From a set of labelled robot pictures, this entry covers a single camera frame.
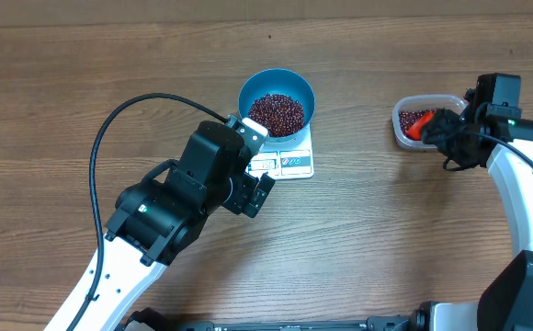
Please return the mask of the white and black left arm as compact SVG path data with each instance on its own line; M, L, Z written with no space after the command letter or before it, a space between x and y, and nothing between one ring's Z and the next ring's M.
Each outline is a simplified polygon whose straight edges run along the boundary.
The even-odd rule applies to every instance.
M50 320L50 330L113 330L133 303L198 239L220 207L256 217L275 184L246 173L267 129L250 119L203 121L179 160L162 162L119 195L102 253Z

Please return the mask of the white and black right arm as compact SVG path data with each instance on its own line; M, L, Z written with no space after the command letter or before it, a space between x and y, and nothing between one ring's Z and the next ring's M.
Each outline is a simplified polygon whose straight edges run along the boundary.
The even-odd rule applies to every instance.
M433 145L453 171L484 167L505 208L513 259L471 303L425 302L412 330L533 330L533 120L519 106L521 78L482 74L460 113L429 110L404 130Z

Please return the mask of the red scoop with blue handle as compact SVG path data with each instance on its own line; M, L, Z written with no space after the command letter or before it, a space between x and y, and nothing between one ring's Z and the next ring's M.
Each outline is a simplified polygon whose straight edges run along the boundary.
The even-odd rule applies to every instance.
M434 110L413 112L413 119L405 131L405 135L414 141L420 141L422 129L435 117Z

